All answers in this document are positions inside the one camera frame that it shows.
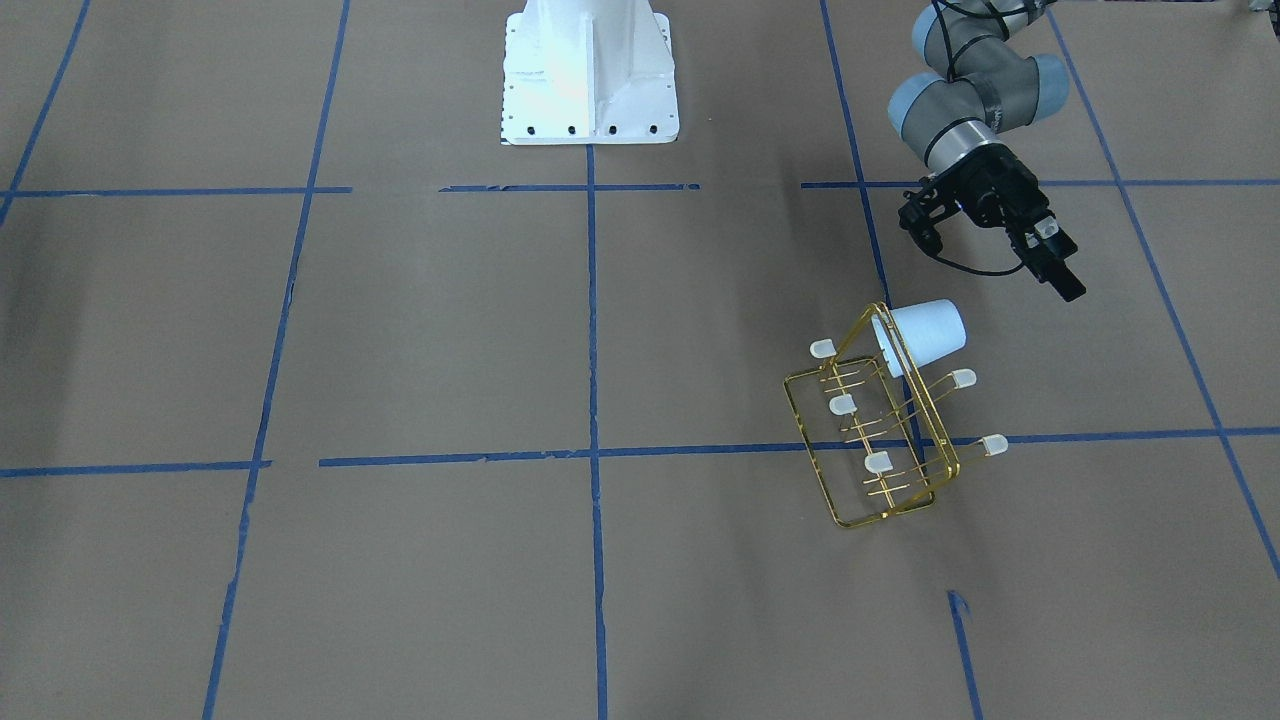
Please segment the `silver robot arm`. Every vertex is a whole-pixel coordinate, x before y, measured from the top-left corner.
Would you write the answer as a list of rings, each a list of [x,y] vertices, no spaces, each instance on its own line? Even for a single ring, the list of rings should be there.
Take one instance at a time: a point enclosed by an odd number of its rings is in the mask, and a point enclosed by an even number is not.
[[[1002,141],[1011,129],[1060,111],[1069,76],[1053,55],[1020,56],[1009,42],[1046,13],[1044,1],[933,1],[911,28],[925,72],[892,94],[895,133],[925,165],[916,191],[904,193],[899,224],[928,258],[940,260],[941,222],[965,215],[1007,236],[1018,266],[1071,302],[1084,284],[1068,268],[1076,252],[1033,172]]]

